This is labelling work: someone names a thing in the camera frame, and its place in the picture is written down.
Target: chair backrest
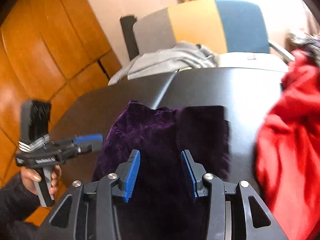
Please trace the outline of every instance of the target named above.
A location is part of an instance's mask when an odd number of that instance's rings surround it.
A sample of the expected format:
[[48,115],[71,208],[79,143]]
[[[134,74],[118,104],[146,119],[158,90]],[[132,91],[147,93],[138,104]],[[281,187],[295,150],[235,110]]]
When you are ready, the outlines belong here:
[[138,20],[134,35],[142,55],[170,49],[178,41],[211,51],[269,53],[260,7],[239,0],[196,0],[170,6]]

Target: hand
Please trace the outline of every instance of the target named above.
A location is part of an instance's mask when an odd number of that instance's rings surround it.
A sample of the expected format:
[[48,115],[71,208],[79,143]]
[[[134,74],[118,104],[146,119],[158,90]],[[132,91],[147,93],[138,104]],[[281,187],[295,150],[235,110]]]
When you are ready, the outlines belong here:
[[[35,195],[37,194],[37,190],[35,187],[35,184],[33,183],[34,181],[40,182],[41,181],[41,176],[33,169],[28,169],[26,167],[21,168],[21,180],[23,185],[27,190],[32,192]],[[61,178],[61,168],[59,165],[54,166],[51,174],[51,185],[52,187],[49,189],[50,195],[54,195],[58,191],[58,181]]]

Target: red cloth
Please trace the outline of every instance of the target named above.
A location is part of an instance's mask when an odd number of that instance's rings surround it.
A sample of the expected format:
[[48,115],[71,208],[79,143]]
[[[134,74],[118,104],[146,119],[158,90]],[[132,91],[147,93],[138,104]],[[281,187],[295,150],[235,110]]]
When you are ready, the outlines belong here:
[[285,91],[258,134],[256,173],[289,240],[303,240],[320,229],[320,84],[319,68],[293,54]]

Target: black table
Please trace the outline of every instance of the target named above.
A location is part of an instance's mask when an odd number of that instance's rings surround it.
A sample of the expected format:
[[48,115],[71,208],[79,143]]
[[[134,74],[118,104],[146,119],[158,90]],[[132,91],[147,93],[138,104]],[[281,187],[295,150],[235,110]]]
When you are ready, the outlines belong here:
[[[254,144],[258,128],[278,100],[282,72],[247,68],[210,68],[163,73],[89,92],[80,97],[51,132],[52,139],[102,133],[104,138],[130,100],[150,108],[222,105],[229,121],[230,178],[254,179]],[[62,166],[63,182],[91,181],[98,153],[80,155]]]

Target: dark purple fabric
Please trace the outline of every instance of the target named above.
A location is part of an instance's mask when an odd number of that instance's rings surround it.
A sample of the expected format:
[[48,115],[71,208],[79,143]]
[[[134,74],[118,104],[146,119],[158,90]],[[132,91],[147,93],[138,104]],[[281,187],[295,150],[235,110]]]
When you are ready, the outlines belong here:
[[132,149],[141,153],[129,203],[118,205],[122,239],[201,239],[207,200],[188,197],[180,153],[221,179],[228,176],[228,123],[222,106],[156,110],[130,102],[104,141],[92,181],[114,172]]

